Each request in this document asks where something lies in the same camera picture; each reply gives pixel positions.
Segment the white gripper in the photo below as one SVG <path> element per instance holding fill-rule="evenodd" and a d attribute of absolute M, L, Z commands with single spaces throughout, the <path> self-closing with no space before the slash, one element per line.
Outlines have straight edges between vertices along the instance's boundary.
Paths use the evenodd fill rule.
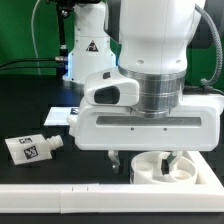
<path fill-rule="evenodd" d="M 211 151 L 219 142 L 224 96 L 185 95 L 164 118 L 140 118 L 128 107 L 93 106 L 82 102 L 75 125 L 75 143 L 82 150 L 106 150 L 119 172 L 118 151 L 176 151 L 162 160 L 166 175 L 181 151 Z"/>

